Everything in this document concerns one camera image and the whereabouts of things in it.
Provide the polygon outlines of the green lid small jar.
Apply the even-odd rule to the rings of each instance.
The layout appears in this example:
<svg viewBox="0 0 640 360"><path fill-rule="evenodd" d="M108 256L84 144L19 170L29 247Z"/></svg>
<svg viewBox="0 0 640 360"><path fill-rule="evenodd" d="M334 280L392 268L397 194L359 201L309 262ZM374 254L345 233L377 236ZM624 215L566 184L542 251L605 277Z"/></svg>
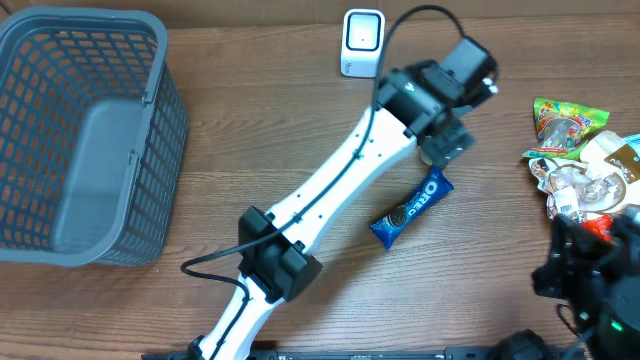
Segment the green lid small jar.
<svg viewBox="0 0 640 360"><path fill-rule="evenodd" d="M419 156L426 165L434 166L437 164L439 154L435 148L426 144L419 148Z"/></svg>

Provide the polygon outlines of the orange cracker pack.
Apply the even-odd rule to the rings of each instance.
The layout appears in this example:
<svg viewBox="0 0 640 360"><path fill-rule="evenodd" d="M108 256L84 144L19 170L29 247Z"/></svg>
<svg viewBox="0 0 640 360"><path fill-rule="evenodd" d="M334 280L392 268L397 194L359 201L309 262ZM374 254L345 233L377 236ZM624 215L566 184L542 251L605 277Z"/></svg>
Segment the orange cracker pack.
<svg viewBox="0 0 640 360"><path fill-rule="evenodd" d="M603 215L596 219L587 220L583 222L582 226L592 234L595 234L596 236L598 236L603 241L611 242L612 241L612 235L611 235L612 224L613 224L613 217L610 215Z"/></svg>

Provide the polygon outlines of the blue Oreo cookie pack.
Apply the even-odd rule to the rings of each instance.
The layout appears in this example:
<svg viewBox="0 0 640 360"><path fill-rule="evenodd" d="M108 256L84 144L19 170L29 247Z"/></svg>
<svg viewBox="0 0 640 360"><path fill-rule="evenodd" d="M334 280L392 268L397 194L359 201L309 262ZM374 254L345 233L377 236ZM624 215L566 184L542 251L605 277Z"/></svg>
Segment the blue Oreo cookie pack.
<svg viewBox="0 0 640 360"><path fill-rule="evenodd" d="M405 228L434 206L454 189L453 184L438 167L432 167L427 176L416 186L407 198L391 209L386 215L373 222L369 229L389 250Z"/></svg>

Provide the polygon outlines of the beige brown snack pouch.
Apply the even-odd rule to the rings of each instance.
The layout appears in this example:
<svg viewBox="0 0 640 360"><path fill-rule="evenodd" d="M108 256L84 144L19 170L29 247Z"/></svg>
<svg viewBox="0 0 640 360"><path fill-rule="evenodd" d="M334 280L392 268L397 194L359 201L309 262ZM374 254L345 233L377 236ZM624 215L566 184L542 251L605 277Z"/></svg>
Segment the beige brown snack pouch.
<svg viewBox="0 0 640 360"><path fill-rule="evenodd" d="M609 130L590 140L577 160L534 158L529 170L547 195L549 218L563 214L583 223L639 204L639 156Z"/></svg>

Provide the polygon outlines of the green colourful candy bag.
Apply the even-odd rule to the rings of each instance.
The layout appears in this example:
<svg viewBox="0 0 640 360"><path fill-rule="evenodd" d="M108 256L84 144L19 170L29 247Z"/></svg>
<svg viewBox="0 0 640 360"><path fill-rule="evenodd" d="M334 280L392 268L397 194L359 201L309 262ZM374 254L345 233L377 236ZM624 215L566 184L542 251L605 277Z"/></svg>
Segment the green colourful candy bag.
<svg viewBox="0 0 640 360"><path fill-rule="evenodd" d="M577 160L588 144L586 137L603 128L610 113L572 102L536 98L533 115L538 144L522 157Z"/></svg>

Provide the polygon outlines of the light blue snack packet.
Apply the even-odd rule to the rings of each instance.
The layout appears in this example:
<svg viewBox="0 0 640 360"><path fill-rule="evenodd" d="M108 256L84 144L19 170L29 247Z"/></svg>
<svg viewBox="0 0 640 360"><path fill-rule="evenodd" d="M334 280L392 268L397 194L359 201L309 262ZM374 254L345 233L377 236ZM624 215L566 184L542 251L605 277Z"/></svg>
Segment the light blue snack packet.
<svg viewBox="0 0 640 360"><path fill-rule="evenodd" d="M640 135L639 134L624 137L623 140L626 145L628 145L635 151L637 156L640 156Z"/></svg>

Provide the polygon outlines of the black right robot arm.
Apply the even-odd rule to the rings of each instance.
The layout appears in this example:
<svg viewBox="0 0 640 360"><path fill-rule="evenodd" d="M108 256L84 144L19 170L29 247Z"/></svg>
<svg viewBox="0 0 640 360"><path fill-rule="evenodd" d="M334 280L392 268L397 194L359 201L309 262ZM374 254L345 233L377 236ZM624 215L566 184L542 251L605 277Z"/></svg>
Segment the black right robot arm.
<svg viewBox="0 0 640 360"><path fill-rule="evenodd" d="M605 243L566 215L552 220L546 263L532 274L534 293L559 299L556 315L571 310L566 327L576 341L562 351L531 330L492 347L488 359L573 359L585 347L594 359L639 357L639 208L613 218Z"/></svg>

